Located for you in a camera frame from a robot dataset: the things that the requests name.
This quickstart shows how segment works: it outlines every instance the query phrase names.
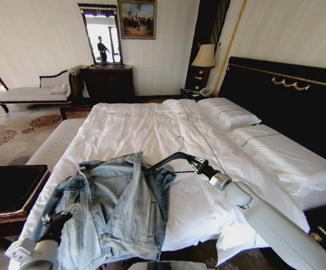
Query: table lamp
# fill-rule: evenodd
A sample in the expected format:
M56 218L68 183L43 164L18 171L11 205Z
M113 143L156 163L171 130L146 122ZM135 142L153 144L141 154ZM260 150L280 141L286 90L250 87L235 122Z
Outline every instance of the table lamp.
M197 85L194 87L196 90L200 90L200 87L205 87L207 81L207 70L215 66L214 62L214 44L202 44L200 45L199 52L191 63L192 66L198 66L201 69L194 77L197 81Z

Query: wooden dresser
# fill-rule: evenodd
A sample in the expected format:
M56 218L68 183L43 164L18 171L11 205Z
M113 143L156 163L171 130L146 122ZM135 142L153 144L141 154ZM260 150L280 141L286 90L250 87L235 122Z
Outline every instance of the wooden dresser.
M132 66L92 65L81 71L91 103L133 102Z

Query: bed frame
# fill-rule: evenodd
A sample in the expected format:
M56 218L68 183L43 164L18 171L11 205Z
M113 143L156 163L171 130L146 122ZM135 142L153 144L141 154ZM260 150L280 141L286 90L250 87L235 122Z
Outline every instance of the bed frame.
M326 158L326 69L231 57L219 97Z

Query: dark wooden furniture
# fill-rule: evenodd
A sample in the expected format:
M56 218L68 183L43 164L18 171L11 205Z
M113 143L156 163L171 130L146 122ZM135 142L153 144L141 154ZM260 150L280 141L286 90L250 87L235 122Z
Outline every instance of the dark wooden furniture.
M182 89L182 88L180 89L180 95L182 96L182 98L187 98L189 100L195 100L195 101L199 101L199 100L208 98L208 97L203 97L201 94L198 96L193 96L193 95L197 95L196 93L193 92L193 90Z
M1 238L21 233L49 176L46 165L0 166L0 246L9 245Z
M249 110L262 119L262 124L326 158L325 68L231 57L218 96ZM326 250L326 235L318 228L326 231L326 206L305 214L311 232L323 239L319 244ZM279 261L271 249L264 249L263 254L268 261Z
M81 71L92 104L133 102L132 66L92 65Z
M61 107L60 108L60 115L63 120L66 120L68 117L66 116L66 113L73 111L73 112L79 112L79 111L91 111L92 107Z

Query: white duvet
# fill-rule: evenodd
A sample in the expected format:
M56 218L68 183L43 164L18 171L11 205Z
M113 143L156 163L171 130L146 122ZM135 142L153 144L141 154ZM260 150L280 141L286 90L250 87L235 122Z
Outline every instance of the white duvet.
M225 170L233 180L248 183L307 231L309 227L303 212L275 184L272 176L218 130L190 100L94 106L56 164L28 216L21 237L31 234L52 190L76 172L78 163L107 160L138 151L144 153L144 161L151 165L177 151L208 159L213 167ZM175 160L170 165L176 171L191 170L184 160ZM266 246L239 210L225 201L223 194L207 180L194 173L177 175L170 189L163 251L218 239L218 263L221 263L243 249ZM17 264L11 261L9 269L17 269Z

